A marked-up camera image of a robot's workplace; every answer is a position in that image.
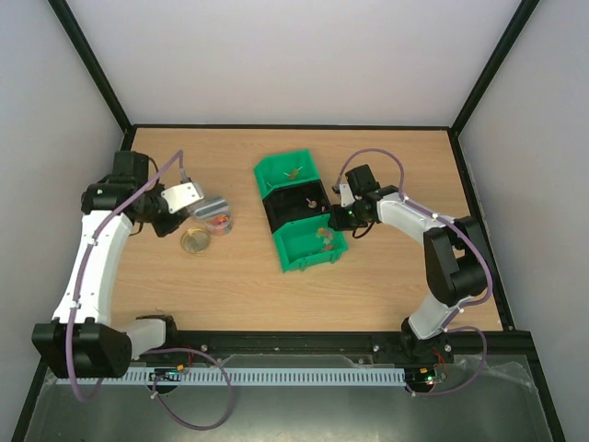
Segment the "gold jar lid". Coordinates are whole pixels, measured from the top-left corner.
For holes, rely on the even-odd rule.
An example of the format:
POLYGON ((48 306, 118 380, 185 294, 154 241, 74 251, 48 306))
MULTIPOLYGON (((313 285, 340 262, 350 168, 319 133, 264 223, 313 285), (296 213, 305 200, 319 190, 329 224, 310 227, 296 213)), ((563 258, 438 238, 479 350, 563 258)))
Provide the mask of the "gold jar lid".
POLYGON ((209 232, 201 227, 188 228, 180 238, 180 246, 189 254, 200 254, 211 244, 209 232))

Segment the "green bin with gummy candies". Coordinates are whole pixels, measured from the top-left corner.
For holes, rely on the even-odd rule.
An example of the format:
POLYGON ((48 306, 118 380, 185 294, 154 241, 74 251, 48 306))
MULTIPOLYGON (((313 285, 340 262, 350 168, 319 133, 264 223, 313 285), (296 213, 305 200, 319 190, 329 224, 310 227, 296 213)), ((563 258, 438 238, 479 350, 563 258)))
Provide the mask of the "green bin with gummy candies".
POLYGON ((335 263, 348 250, 340 231, 328 226, 329 215, 290 222, 272 234, 284 273, 335 263))

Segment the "silver metal scoop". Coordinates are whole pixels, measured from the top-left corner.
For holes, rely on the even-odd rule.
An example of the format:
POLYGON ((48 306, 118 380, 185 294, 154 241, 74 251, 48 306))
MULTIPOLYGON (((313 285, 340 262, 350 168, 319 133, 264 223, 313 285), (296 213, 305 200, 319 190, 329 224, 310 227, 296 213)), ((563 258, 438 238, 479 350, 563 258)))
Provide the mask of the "silver metal scoop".
POLYGON ((204 198, 189 208, 191 216, 197 219, 208 219, 229 212, 229 204, 224 197, 204 198))

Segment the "black bin with swirl lollipops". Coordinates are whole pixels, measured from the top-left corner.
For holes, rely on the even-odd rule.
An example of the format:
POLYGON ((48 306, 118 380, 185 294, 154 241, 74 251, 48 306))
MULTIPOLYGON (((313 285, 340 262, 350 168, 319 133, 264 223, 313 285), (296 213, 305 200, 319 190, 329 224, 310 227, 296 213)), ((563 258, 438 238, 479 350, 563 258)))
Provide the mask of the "black bin with swirl lollipops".
POLYGON ((271 233, 287 223, 325 215, 330 202, 321 180, 308 180, 272 190, 262 199, 271 233))

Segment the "green bin with square lollipops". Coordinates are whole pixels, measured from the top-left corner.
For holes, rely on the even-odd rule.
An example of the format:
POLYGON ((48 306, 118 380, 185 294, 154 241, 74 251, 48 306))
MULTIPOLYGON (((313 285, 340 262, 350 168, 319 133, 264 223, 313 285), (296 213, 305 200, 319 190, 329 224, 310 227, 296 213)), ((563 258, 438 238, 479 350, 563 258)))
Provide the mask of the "green bin with square lollipops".
POLYGON ((254 176, 262 199, 277 189, 320 179, 308 149, 266 156, 254 168, 254 176))

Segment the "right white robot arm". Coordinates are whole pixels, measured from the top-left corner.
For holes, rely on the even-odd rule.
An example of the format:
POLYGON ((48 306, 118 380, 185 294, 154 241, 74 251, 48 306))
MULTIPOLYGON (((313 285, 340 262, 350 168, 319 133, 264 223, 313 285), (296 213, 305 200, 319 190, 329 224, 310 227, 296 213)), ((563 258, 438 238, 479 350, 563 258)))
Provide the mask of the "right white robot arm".
POLYGON ((455 316, 492 295, 490 253, 478 222, 440 215, 398 186, 380 186, 367 165, 340 175, 332 190, 340 202, 330 209, 330 228, 354 233, 383 224, 423 247, 428 294, 402 322, 399 338, 405 357, 422 360, 455 316))

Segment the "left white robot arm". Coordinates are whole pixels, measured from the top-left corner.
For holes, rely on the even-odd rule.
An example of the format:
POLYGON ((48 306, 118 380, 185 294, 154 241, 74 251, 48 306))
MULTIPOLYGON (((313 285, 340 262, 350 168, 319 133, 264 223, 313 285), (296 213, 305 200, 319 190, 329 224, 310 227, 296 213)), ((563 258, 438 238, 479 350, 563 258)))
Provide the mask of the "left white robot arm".
POLYGON ((166 340, 170 319, 140 317, 123 331, 112 328, 111 297, 129 236, 145 224, 163 238, 185 220, 168 206, 166 189, 149 170, 155 161, 134 151, 115 154, 112 171, 82 195, 82 234, 74 268, 48 323, 31 340, 57 378, 119 378, 132 360, 166 340))

